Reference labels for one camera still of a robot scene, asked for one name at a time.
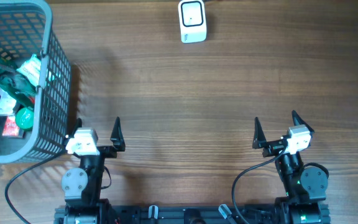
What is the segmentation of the white barcode scanner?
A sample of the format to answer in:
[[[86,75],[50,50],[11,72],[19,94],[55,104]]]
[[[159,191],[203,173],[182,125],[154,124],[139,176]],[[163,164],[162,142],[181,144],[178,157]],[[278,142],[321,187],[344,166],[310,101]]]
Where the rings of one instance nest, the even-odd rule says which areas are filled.
[[[181,0],[178,3],[178,17],[181,41],[184,44],[206,40],[206,13],[202,0]]]

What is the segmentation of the green 3M gloves packet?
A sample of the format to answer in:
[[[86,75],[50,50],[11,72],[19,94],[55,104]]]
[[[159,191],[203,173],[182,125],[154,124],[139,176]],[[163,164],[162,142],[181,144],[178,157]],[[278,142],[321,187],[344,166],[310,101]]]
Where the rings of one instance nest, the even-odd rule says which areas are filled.
[[[23,107],[34,110],[37,92],[27,77],[16,71],[17,65],[0,57],[0,88]]]

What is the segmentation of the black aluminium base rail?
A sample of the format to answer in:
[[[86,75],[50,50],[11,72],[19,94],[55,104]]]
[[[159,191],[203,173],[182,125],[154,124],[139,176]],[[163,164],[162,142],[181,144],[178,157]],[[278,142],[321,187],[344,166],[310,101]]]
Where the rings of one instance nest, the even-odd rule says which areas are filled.
[[[54,223],[321,223],[330,224],[325,204],[274,205],[249,204],[236,212],[225,204],[219,207],[113,206],[104,211],[55,210]]]

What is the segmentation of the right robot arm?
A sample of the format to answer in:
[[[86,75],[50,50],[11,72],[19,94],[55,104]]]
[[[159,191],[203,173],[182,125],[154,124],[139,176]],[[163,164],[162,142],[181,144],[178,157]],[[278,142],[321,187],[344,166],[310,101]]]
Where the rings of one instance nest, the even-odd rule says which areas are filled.
[[[252,147],[262,149],[263,157],[273,157],[286,196],[272,206],[272,223],[327,224],[331,222],[326,200],[329,171],[321,164],[302,161],[300,152],[310,147],[314,129],[296,111],[291,112],[293,126],[279,140],[268,141],[258,118]]]

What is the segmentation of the grey plastic mesh basket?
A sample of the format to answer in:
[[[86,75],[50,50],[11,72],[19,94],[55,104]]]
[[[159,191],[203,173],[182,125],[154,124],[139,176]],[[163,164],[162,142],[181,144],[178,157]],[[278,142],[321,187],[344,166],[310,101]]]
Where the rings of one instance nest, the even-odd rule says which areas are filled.
[[[0,57],[19,62],[40,57],[34,126],[22,138],[2,135],[0,164],[39,162],[64,150],[70,102],[71,65],[53,29],[45,1],[0,1]]]

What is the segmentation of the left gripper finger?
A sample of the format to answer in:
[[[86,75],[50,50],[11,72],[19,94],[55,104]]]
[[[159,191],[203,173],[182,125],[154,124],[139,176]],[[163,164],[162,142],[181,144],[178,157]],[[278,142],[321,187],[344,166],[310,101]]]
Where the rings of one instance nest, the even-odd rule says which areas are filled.
[[[112,129],[110,141],[113,144],[115,151],[124,152],[126,150],[126,144],[121,129],[121,119],[117,117]]]
[[[74,135],[76,133],[76,131],[82,127],[82,119],[81,118],[77,118],[73,127],[73,130],[70,134],[67,135],[67,138],[74,138]]]

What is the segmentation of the white paper sachet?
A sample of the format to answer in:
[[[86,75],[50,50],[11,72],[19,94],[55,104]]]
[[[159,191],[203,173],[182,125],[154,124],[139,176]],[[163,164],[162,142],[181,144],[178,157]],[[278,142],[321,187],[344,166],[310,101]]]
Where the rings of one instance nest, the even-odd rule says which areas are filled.
[[[17,101],[8,92],[0,88],[0,116],[12,116],[16,113]]]

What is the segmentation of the red small snack packet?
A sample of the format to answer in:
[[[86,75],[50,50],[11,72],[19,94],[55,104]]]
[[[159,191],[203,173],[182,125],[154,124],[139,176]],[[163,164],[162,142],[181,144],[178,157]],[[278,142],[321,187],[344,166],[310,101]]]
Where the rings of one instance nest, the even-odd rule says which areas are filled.
[[[5,137],[18,137],[20,128],[16,124],[15,116],[8,116],[4,123],[4,128],[2,131],[2,136]]]

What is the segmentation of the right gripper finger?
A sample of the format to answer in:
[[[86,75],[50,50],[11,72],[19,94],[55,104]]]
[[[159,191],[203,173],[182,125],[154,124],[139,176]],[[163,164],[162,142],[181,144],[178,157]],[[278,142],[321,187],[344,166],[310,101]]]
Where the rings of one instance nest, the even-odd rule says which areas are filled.
[[[253,149],[265,148],[267,145],[267,140],[265,138],[259,118],[255,117],[254,122],[255,122],[255,129],[254,129],[252,148]]]
[[[308,128],[308,131],[311,134],[314,134],[314,129],[308,123],[306,123],[295,110],[291,112],[291,116],[295,126],[305,125]]]

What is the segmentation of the teal white wipes packet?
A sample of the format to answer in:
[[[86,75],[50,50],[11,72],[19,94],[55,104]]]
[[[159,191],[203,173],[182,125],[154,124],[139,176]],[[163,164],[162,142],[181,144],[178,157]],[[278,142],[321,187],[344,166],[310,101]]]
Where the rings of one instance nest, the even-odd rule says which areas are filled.
[[[33,54],[30,59],[25,60],[16,71],[25,76],[33,86],[37,86],[40,81],[41,60],[36,54]]]

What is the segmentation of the green lid small jar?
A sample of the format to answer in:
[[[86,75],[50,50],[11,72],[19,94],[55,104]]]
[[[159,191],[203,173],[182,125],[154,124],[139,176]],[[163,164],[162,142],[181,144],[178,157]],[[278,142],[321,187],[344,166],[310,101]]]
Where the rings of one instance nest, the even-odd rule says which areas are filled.
[[[31,131],[34,126],[34,112],[28,108],[21,108],[16,114],[15,122],[20,129]]]

